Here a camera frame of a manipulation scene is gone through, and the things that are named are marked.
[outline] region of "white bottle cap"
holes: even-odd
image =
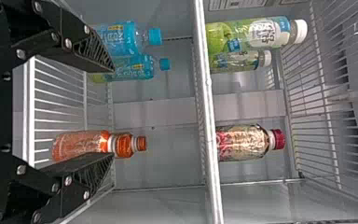
[[[297,36],[294,44],[301,44],[307,37],[308,25],[304,20],[295,20],[295,23],[297,25]]]
[[[271,51],[269,50],[264,50],[264,65],[263,67],[268,67],[271,65],[272,63],[272,55],[271,55]]]

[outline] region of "blue bottle cap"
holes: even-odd
[[[161,71],[171,70],[171,61],[166,58],[160,59],[159,60],[159,69],[161,69]]]
[[[162,35],[159,28],[153,28],[149,30],[149,44],[162,45]]]

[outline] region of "plastic bottle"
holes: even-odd
[[[304,20],[279,16],[208,23],[206,33],[209,54],[214,55],[300,44],[307,37],[308,25]]]
[[[116,66],[115,73],[93,73],[89,74],[89,78],[95,83],[150,79],[154,76],[155,61],[152,56],[147,54],[116,59],[114,60]],[[170,70],[170,60],[166,58],[160,59],[159,69],[161,71]]]
[[[111,134],[108,131],[62,133],[53,143],[52,158],[66,161],[88,152],[114,152],[116,158],[130,158],[137,151],[146,151],[146,138],[130,133]]]
[[[211,74],[253,71],[271,65],[269,50],[219,53],[210,61]]]
[[[101,24],[94,26],[94,29],[113,57],[127,57],[142,53],[147,45],[162,45],[159,28],[143,31],[134,21]]]
[[[286,144],[281,130],[265,130],[259,125],[216,127],[216,141],[219,161],[261,159]]]

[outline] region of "screw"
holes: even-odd
[[[25,165],[20,165],[17,167],[17,175],[25,175],[27,167]]]
[[[57,193],[60,188],[60,185],[58,183],[53,184],[53,187],[51,187],[51,192]]]
[[[86,35],[90,34],[90,28],[87,25],[84,25],[84,33],[86,33]]]
[[[23,59],[23,60],[26,59],[25,51],[24,51],[24,50],[22,50],[22,49],[17,49],[17,50],[16,50],[16,53],[17,53],[17,57],[18,57],[19,59]]]
[[[67,176],[65,178],[65,186],[70,186],[72,184],[72,177],[71,176]]]
[[[68,49],[71,49],[72,48],[72,41],[70,39],[65,39],[65,46]]]
[[[86,190],[83,194],[83,199],[87,200],[90,197],[90,192],[88,190]]]
[[[54,42],[58,42],[60,40],[56,33],[51,33],[51,38],[54,40]]]
[[[42,216],[40,215],[40,213],[35,213],[34,214],[34,223],[38,223],[40,221],[41,217]]]
[[[38,12],[43,11],[42,5],[40,5],[40,3],[38,3],[38,2],[34,2],[34,9],[36,9],[36,11],[38,11]]]

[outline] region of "wire rack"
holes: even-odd
[[[298,15],[309,35],[282,49],[296,168],[358,201],[358,1],[310,1]]]
[[[113,99],[107,85],[87,73],[37,57],[24,66],[22,158],[41,169],[54,163],[51,146],[64,132],[114,130]],[[103,186],[116,183],[115,165]]]

